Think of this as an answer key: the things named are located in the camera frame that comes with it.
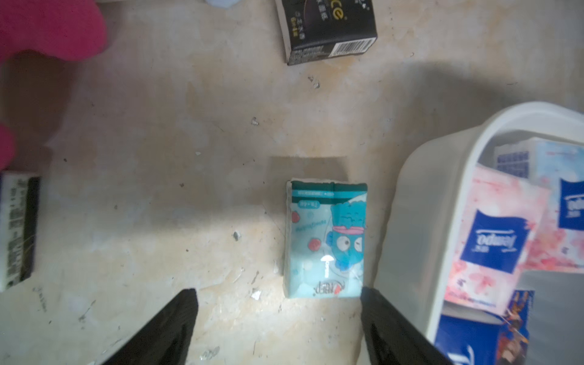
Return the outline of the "black packet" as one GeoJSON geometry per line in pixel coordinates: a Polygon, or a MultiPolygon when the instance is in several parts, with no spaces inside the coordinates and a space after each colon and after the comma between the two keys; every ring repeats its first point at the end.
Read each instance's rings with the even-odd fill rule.
{"type": "Polygon", "coordinates": [[[288,65],[361,55],[378,38],[371,1],[281,0],[275,4],[288,65]]]}
{"type": "Polygon", "coordinates": [[[1,172],[1,291],[30,278],[34,266],[41,178],[1,172]]]}

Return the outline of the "dark purple packet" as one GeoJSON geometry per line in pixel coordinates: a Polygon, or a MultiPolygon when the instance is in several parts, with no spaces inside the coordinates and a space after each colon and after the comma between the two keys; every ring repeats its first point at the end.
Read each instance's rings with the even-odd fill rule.
{"type": "Polygon", "coordinates": [[[497,339],[497,365],[526,363],[529,348],[529,316],[533,306],[533,290],[516,290],[502,317],[503,325],[497,339]]]}

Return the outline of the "white oval storage tray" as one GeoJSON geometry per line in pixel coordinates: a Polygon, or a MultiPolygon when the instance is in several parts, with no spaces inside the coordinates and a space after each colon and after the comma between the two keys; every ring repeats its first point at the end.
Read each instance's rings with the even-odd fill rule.
{"type": "MultiPolygon", "coordinates": [[[[551,103],[517,104],[479,126],[423,144],[398,175],[374,287],[430,342],[472,172],[476,164],[491,164],[500,144],[532,137],[582,144],[583,116],[551,103]]],[[[521,283],[535,291],[528,363],[581,364],[582,275],[529,272],[521,283]]]]}

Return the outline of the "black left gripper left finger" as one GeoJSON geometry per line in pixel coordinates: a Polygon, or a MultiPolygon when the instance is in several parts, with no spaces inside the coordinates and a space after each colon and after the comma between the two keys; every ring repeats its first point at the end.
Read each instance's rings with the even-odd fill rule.
{"type": "Polygon", "coordinates": [[[186,363],[199,311],[194,288],[181,290],[105,364],[186,363]]]}

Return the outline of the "pink tissue pack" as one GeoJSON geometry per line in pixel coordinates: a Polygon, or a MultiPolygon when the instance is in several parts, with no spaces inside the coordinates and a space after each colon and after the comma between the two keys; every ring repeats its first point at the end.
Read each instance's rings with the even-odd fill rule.
{"type": "Polygon", "coordinates": [[[550,195],[527,179],[482,165],[474,169],[445,301],[504,314],[550,195]]]}

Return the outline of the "white blue tissue pack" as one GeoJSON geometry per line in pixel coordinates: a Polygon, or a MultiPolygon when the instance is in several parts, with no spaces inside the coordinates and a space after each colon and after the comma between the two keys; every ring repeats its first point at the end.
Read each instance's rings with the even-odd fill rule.
{"type": "Polygon", "coordinates": [[[494,149],[494,167],[551,194],[526,268],[583,273],[583,146],[530,138],[494,149]]]}

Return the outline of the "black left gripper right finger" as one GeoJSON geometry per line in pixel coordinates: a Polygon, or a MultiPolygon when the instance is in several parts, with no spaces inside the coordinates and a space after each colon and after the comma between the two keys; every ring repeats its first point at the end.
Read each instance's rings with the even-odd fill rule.
{"type": "Polygon", "coordinates": [[[364,287],[360,295],[361,322],[372,364],[450,364],[384,296],[364,287]]]}

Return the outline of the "teal tissue pack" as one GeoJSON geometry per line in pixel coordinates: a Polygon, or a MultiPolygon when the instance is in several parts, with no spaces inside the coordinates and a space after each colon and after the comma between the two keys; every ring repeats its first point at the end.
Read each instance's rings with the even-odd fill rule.
{"type": "Polygon", "coordinates": [[[359,297],[367,228],[365,183],[287,182],[284,294],[290,299],[359,297]]]}

